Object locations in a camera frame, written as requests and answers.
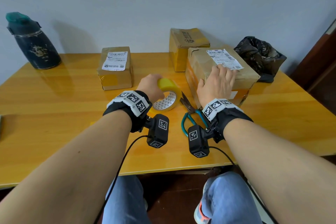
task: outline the wooden table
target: wooden table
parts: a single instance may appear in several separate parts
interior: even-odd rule
[[[18,184],[97,121],[106,104],[123,91],[102,90],[96,72],[99,54],[61,57],[63,63],[49,70],[35,70],[26,64],[0,86],[0,114],[4,115],[0,138],[1,187]],[[194,104],[184,73],[174,72],[167,53],[133,53],[131,58],[134,89],[142,77],[161,73],[174,80]],[[256,83],[242,109],[257,124],[317,155],[336,153],[336,117],[282,72],[272,84]],[[214,149],[200,159],[189,153],[187,137],[180,127],[185,112],[181,104],[167,112],[168,143],[154,149],[145,139],[138,141],[125,159],[121,174],[228,165],[225,156]],[[130,134],[128,145],[139,135]],[[233,158],[225,141],[217,146]]]

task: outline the white wall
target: white wall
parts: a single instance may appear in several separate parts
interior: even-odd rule
[[[60,53],[167,52],[171,27],[198,27],[212,43],[266,40],[288,57],[288,72],[335,19],[336,0],[0,0],[0,83],[26,62],[6,29],[12,11],[38,21]]]

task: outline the jeans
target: jeans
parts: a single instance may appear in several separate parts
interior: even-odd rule
[[[150,223],[143,194],[135,175],[118,177],[104,209],[103,224]],[[233,172],[208,179],[202,197],[202,212],[211,218],[212,224],[262,223],[249,188]]]

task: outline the water bottle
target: water bottle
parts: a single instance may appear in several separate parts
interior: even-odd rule
[[[61,57],[37,21],[19,12],[7,13],[8,30],[31,65],[49,69],[61,63]]]

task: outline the large cardboard box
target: large cardboard box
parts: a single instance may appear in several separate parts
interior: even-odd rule
[[[210,42],[198,28],[170,29],[169,55],[175,72],[186,70],[190,47],[210,47]]]
[[[201,108],[201,104],[197,96],[197,86],[200,79],[207,78],[211,73],[212,66],[216,65],[216,62],[207,53],[207,50],[213,48],[189,48],[187,70],[185,77],[189,84],[191,93],[195,99],[197,108]],[[250,88],[259,79],[259,75],[233,50],[229,45],[224,45],[220,49],[225,49],[229,55],[235,58],[239,64],[243,67],[237,71],[235,83],[232,88],[230,101],[237,106],[240,106],[246,99]]]
[[[97,72],[103,90],[131,88],[133,71],[129,47],[103,48]]]

